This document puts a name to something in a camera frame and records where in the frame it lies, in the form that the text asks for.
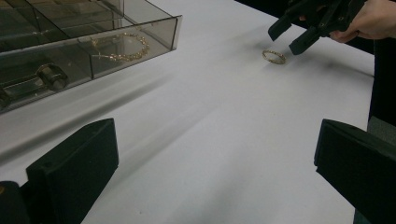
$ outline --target jewelry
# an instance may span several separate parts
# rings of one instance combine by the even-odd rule
[[[139,50],[138,52],[133,53],[133,54],[110,54],[110,55],[101,54],[101,52],[97,48],[98,45],[101,44],[101,43],[118,40],[118,39],[120,39],[123,36],[132,37],[132,38],[136,39],[138,42],[140,42],[140,44],[143,45],[143,48],[141,50]],[[108,58],[110,61],[113,61],[113,62],[120,62],[120,61],[131,62],[131,61],[134,61],[134,60],[142,59],[143,57],[145,57],[149,53],[149,42],[143,36],[140,36],[140,35],[137,35],[137,34],[123,33],[123,34],[120,34],[120,35],[115,35],[115,37],[112,36],[110,41],[108,41],[108,39],[109,39],[109,37],[105,37],[105,38],[100,38],[100,39],[94,39],[92,41],[93,47],[99,53],[98,55],[92,55],[92,57]]]
[[[274,54],[277,58],[268,57],[267,54]],[[273,50],[265,49],[262,51],[262,57],[270,63],[284,64],[286,63],[285,55]]]

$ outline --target gold chain bracelet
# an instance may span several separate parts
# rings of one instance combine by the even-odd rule
[[[98,49],[98,45],[101,43],[105,43],[105,39],[108,39],[108,37],[105,38],[101,38],[101,39],[94,39],[92,41],[92,45],[93,47],[99,52],[98,55],[92,55],[92,57],[97,57],[97,58],[107,58],[110,61],[113,62],[131,62],[134,60],[139,60],[142,59],[143,57],[145,57],[146,55],[148,55],[149,53],[149,42],[146,40],[145,37],[137,35],[137,34],[128,34],[128,33],[123,33],[120,35],[116,35],[116,38],[121,38],[122,36],[127,36],[127,37],[132,37],[134,39],[136,39],[137,41],[139,41],[142,45],[143,48],[141,50],[139,50],[136,53],[133,54],[110,54],[110,55],[103,55],[101,54],[101,52]]]

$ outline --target acrylic display case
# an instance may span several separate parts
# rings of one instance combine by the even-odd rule
[[[174,50],[180,24],[146,0],[0,0],[0,113]]]

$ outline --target bracelet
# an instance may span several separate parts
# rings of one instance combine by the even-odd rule
[[[277,58],[270,58],[268,57],[266,54],[274,54]],[[276,64],[284,64],[286,63],[286,57],[285,55],[278,53],[276,51],[273,50],[269,50],[269,49],[265,49],[262,52],[262,57],[267,60],[270,63],[276,63]]]
[[[101,54],[101,52],[99,51],[99,49],[97,48],[99,44],[101,43],[105,43],[107,42],[106,40],[108,39],[108,37],[105,38],[101,38],[101,39],[94,39],[92,41],[92,45],[93,47],[98,51],[98,55],[92,55],[92,57],[97,57],[97,58],[108,58],[110,61],[113,62],[131,62],[134,60],[139,60],[142,59],[143,57],[145,57],[146,55],[148,55],[149,53],[149,42],[146,40],[145,37],[137,35],[137,34],[128,34],[128,33],[123,33],[120,35],[116,35],[116,38],[120,39],[122,36],[127,36],[127,37],[132,37],[135,40],[137,40],[138,42],[140,42],[140,44],[143,45],[143,48],[141,50],[139,50],[136,53],[133,54],[110,54],[110,55],[103,55]]]

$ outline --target gold bracelet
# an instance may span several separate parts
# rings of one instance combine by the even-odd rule
[[[266,54],[268,54],[268,53],[276,55],[277,58],[269,58],[269,57],[266,55]],[[285,55],[283,55],[283,54],[281,54],[281,53],[278,53],[278,52],[276,52],[276,51],[273,51],[273,50],[265,49],[265,50],[262,52],[262,57],[263,57],[265,60],[267,60],[268,62],[270,62],[270,63],[276,63],[276,64],[284,64],[284,63],[286,63],[286,57],[285,57]]]
[[[97,58],[108,58],[110,61],[113,62],[131,62],[134,60],[139,60],[142,59],[143,57],[145,57],[146,55],[148,55],[149,53],[149,42],[146,40],[145,37],[137,35],[137,34],[128,34],[128,33],[123,33],[120,35],[116,35],[116,38],[121,38],[122,36],[127,36],[127,37],[133,37],[134,39],[136,39],[137,41],[140,42],[140,44],[143,45],[143,48],[141,50],[139,50],[136,53],[133,54],[110,54],[110,55],[103,55],[101,54],[101,52],[99,51],[99,49],[97,48],[99,44],[101,43],[105,43],[107,42],[107,40],[109,39],[109,37],[105,37],[105,38],[100,38],[100,39],[94,39],[92,41],[92,45],[93,47],[98,51],[98,55],[92,55],[92,57],[97,57]]]

